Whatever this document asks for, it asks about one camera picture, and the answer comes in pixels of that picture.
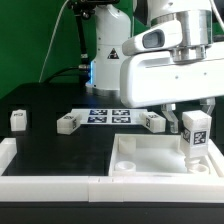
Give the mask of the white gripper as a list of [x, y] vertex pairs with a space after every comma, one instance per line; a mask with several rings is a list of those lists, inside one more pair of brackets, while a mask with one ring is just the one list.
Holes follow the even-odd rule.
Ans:
[[207, 49], [207, 57], [194, 63], [174, 63], [168, 51], [129, 57], [120, 70], [121, 102], [129, 108], [162, 105], [170, 131], [178, 133], [175, 104], [200, 100], [202, 111], [211, 115], [224, 95], [224, 42]]

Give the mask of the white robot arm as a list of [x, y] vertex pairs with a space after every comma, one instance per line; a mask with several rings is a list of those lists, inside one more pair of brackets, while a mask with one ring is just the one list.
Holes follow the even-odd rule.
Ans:
[[97, 54], [89, 92], [121, 98], [129, 108], [160, 105], [172, 132], [171, 105], [199, 99], [210, 113], [224, 96], [224, 41], [212, 40], [214, 0], [133, 0], [134, 17], [148, 30], [131, 36], [128, 16], [96, 5]]

